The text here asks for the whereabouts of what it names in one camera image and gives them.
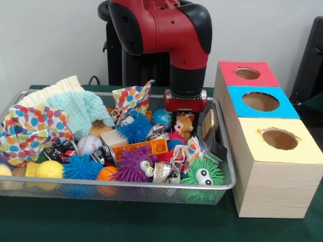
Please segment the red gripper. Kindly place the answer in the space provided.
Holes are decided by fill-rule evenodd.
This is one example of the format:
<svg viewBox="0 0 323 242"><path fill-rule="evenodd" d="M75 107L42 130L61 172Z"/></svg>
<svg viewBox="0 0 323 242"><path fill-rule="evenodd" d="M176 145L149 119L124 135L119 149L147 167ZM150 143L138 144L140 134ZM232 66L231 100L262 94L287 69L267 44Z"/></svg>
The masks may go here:
<svg viewBox="0 0 323 242"><path fill-rule="evenodd" d="M202 90L200 95L195 98L180 98L174 96L170 89L164 91L164 106L167 111L172 112L172 131L175 131L178 111L192 112L192 126L196 131L198 127L199 113L203 112L207 104L207 92Z"/></svg>

